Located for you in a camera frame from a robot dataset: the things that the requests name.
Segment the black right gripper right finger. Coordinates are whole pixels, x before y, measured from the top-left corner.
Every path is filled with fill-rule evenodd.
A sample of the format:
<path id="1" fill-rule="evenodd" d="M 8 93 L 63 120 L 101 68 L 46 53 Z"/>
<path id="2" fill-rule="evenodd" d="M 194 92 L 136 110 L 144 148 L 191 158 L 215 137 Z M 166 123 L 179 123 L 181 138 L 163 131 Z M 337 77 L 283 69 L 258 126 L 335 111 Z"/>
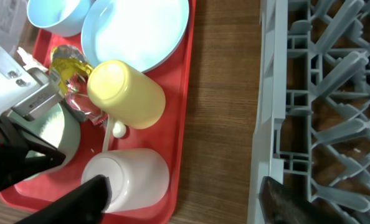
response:
<path id="1" fill-rule="evenodd" d="M 268 224 L 343 223 L 269 176 L 262 179 L 259 202 L 263 220 Z"/>

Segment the light blue plate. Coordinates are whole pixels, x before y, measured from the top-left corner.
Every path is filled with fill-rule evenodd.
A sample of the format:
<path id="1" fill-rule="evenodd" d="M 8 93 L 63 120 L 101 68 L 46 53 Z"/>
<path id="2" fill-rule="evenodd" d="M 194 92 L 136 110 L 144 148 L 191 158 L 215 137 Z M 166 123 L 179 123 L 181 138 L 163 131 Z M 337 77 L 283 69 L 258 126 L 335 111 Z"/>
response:
<path id="1" fill-rule="evenodd" d="M 93 67 L 122 60 L 148 72 L 178 48 L 189 16 L 188 0 L 97 0 L 83 23 L 83 54 Z"/>

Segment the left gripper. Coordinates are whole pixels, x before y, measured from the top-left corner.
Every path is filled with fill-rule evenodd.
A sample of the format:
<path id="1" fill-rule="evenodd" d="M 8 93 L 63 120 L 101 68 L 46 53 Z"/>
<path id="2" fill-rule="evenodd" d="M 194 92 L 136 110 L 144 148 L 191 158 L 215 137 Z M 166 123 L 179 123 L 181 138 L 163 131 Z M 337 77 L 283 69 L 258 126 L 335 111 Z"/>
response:
<path id="1" fill-rule="evenodd" d="M 38 67 L 25 69 L 0 46 L 0 191 L 65 160 L 56 147 L 1 115 L 13 110 L 33 121 L 63 98 L 54 78 Z"/>

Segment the white plastic cup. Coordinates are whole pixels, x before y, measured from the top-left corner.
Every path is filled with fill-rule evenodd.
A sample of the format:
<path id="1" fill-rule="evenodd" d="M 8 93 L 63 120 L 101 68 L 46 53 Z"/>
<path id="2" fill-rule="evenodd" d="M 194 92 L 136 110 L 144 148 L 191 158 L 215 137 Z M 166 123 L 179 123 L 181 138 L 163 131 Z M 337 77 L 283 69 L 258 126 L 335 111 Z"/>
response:
<path id="1" fill-rule="evenodd" d="M 81 183 L 97 175 L 108 178 L 110 198 L 106 213 L 150 207 L 169 186 L 169 169 L 156 151 L 148 148 L 101 152 L 85 166 Z"/>

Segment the mint green bowl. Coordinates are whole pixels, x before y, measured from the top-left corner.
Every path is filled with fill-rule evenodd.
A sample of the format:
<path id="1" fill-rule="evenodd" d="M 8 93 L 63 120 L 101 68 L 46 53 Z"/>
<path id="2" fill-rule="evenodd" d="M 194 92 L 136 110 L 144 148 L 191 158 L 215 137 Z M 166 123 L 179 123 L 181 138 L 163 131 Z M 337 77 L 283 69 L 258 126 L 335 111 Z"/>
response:
<path id="1" fill-rule="evenodd" d="M 80 144 L 80 124 L 62 105 L 53 106 L 46 114 L 33 121 L 25 120 L 14 111 L 10 111 L 7 116 L 30 131 L 22 132 L 26 139 L 44 146 L 49 143 L 65 154 L 61 165 L 43 171 L 43 174 L 56 172 L 73 159 Z"/>

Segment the yellow foil wrapper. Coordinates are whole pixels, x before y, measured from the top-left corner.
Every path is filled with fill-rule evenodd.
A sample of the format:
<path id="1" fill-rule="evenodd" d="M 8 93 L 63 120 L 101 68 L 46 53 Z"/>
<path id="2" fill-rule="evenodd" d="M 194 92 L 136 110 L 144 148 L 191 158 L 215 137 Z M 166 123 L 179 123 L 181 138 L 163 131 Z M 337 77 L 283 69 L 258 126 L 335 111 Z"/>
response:
<path id="1" fill-rule="evenodd" d="M 49 76 L 63 94 L 85 93 L 93 70 L 81 51 L 73 45 L 59 45 L 50 53 Z"/>

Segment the red plastic tray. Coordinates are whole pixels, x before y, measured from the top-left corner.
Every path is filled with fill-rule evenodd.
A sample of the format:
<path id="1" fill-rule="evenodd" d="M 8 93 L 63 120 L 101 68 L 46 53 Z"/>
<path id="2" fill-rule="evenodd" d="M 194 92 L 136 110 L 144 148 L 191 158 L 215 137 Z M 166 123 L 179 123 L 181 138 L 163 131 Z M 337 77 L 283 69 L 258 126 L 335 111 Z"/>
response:
<path id="1" fill-rule="evenodd" d="M 190 0 L 188 6 L 188 26 L 179 47 L 160 66 L 147 72 L 147 76 L 162 86 L 166 95 L 162 117 L 150 128 L 130 129 L 123 139 L 114 140 L 111 146 L 112 149 L 150 148 L 158 152 L 169 168 L 168 190 L 151 207 L 106 214 L 102 220 L 104 224 L 167 223 L 176 207 L 196 0 Z M 78 150 L 65 167 L 3 190 L 0 199 L 10 207 L 36 212 L 77 188 L 87 162 L 102 150 L 105 131 L 87 121 L 81 123 L 80 133 Z"/>

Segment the yellow plastic cup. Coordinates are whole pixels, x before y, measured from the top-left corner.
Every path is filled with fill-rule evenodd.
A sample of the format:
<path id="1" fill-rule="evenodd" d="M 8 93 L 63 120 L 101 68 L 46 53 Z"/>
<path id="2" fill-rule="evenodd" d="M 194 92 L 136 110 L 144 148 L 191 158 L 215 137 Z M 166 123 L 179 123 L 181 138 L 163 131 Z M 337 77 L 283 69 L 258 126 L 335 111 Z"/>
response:
<path id="1" fill-rule="evenodd" d="M 150 77 L 121 60 L 95 67 L 88 77 L 91 102 L 133 129 L 146 129 L 163 115 L 166 97 Z"/>

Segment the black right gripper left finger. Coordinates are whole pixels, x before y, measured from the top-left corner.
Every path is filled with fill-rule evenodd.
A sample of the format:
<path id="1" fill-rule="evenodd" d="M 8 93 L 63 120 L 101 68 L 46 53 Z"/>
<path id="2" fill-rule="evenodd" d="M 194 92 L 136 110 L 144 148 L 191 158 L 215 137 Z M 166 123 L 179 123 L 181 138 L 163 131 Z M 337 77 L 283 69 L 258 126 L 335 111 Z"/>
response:
<path id="1" fill-rule="evenodd" d="M 109 178 L 97 175 L 17 224 L 97 224 L 111 199 Z"/>

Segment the grey dishwasher rack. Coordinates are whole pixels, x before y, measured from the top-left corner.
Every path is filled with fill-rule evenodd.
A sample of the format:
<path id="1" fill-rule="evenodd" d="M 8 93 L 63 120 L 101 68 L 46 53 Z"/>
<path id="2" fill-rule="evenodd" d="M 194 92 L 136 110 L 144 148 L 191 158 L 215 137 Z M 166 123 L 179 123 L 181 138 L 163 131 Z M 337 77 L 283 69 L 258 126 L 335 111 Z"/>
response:
<path id="1" fill-rule="evenodd" d="M 260 2 L 248 223 L 269 176 L 343 223 L 370 223 L 370 1 Z"/>

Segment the light blue small bowl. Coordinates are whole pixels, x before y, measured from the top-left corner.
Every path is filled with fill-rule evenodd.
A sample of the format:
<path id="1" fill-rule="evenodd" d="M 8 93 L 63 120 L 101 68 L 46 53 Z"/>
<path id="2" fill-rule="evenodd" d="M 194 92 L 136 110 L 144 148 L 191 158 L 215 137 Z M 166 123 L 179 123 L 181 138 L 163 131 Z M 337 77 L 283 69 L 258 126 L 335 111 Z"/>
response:
<path id="1" fill-rule="evenodd" d="M 29 0 L 29 22 L 62 37 L 81 32 L 83 22 L 95 0 Z"/>

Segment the red strawberry candy wrapper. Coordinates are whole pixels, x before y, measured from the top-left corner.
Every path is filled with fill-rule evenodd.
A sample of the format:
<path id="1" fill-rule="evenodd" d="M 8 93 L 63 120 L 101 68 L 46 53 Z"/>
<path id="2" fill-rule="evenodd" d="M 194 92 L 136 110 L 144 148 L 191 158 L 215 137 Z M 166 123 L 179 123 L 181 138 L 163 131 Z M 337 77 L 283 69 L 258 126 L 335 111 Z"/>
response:
<path id="1" fill-rule="evenodd" d="M 65 100 L 72 109 L 82 112 L 94 125 L 97 125 L 104 122 L 108 115 L 90 100 L 87 93 L 87 80 L 86 76 L 79 73 L 66 80 Z"/>

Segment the white plastic spoon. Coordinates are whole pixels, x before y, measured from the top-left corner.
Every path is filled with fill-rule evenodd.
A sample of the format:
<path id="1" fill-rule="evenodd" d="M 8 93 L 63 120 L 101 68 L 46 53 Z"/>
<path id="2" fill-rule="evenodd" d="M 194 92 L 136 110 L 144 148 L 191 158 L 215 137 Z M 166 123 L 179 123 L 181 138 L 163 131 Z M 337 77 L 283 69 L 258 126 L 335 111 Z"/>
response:
<path id="1" fill-rule="evenodd" d="M 110 138 L 122 138 L 127 132 L 127 127 L 120 120 L 115 119 L 110 114 L 108 115 L 107 126 L 105 129 L 105 137 L 103 140 L 102 152 L 106 152 L 110 147 Z"/>

